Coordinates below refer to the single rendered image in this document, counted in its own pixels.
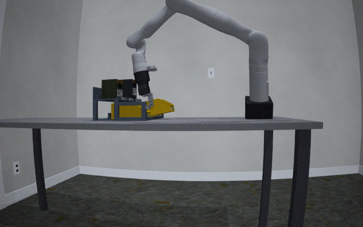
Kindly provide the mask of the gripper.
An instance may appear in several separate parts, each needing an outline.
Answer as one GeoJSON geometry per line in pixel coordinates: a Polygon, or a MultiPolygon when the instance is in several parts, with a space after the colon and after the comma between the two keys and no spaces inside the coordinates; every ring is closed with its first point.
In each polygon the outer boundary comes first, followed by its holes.
{"type": "Polygon", "coordinates": [[[149,105],[154,106],[153,93],[150,93],[150,88],[148,82],[149,71],[157,71],[157,67],[154,65],[147,66],[145,61],[136,62],[133,64],[133,72],[135,83],[138,84],[138,93],[140,96],[148,96],[149,105]]]}

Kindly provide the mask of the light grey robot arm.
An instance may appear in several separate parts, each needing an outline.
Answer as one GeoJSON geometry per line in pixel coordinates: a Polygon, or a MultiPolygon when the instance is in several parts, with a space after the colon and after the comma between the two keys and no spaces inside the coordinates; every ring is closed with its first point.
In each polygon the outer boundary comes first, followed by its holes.
{"type": "Polygon", "coordinates": [[[249,46],[250,100],[268,101],[268,38],[246,27],[231,16],[211,7],[190,0],[166,0],[166,5],[151,17],[140,29],[132,33],[126,44],[136,49],[132,63],[145,61],[146,41],[176,12],[187,15],[222,33],[234,36],[249,46]]]}

